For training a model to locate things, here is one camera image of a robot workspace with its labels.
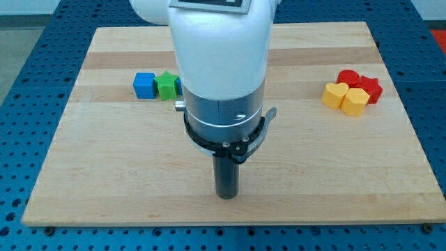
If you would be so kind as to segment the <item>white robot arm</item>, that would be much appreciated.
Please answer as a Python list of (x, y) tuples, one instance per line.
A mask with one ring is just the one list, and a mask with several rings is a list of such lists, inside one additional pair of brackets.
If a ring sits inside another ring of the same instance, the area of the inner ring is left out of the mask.
[(201, 138), (238, 142), (261, 119), (270, 32), (278, 0), (131, 0), (143, 20), (166, 24), (185, 117)]

